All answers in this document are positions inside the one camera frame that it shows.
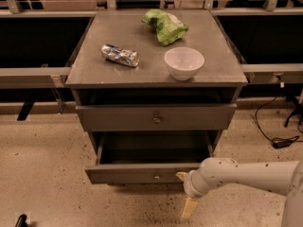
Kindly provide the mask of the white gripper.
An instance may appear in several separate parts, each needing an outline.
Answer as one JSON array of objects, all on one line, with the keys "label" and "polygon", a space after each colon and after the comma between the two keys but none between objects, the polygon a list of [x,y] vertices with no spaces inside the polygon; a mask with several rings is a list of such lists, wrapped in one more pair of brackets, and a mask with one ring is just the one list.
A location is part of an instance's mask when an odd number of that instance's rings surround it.
[{"label": "white gripper", "polygon": [[181,218],[189,219],[199,203],[195,199],[202,198],[208,193],[208,183],[199,170],[191,170],[188,173],[177,172],[176,176],[184,182],[184,190],[188,195],[185,198]]}]

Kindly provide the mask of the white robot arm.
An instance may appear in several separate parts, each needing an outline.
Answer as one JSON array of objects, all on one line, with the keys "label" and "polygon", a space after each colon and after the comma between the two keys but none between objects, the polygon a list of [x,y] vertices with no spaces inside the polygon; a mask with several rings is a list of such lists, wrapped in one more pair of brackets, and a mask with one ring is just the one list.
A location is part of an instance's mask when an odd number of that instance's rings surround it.
[{"label": "white robot arm", "polygon": [[189,172],[177,172],[186,200],[181,215],[188,219],[209,191],[238,183],[286,197],[281,227],[303,225],[303,162],[240,164],[231,158],[207,158]]}]

